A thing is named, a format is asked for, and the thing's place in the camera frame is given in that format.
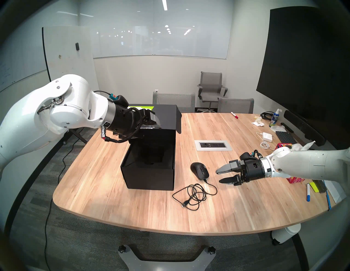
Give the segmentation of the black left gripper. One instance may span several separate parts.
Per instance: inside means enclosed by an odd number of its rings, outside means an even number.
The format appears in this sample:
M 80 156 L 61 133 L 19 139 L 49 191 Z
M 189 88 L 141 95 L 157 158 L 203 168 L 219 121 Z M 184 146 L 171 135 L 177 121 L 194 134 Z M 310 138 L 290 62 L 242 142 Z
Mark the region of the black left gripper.
M 126 142 L 134 137 L 140 129 L 162 129 L 162 127 L 158 117 L 150 109 L 126 108 L 116 105 L 111 131 L 124 136 L 124 138 L 120 140 L 113 139 L 112 142 Z

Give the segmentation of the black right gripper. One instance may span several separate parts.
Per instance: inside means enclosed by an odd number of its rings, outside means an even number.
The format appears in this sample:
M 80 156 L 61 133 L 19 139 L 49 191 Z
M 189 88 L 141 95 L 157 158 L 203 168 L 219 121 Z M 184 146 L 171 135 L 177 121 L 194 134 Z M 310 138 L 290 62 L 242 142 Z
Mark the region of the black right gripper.
M 216 170 L 216 174 L 230 172 L 241 173 L 232 177 L 226 177 L 219 180 L 219 183 L 239 186 L 243 182 L 250 182 L 265 178 L 265 169 L 261 159 L 258 158 L 240 158 L 241 160 L 232 160 Z

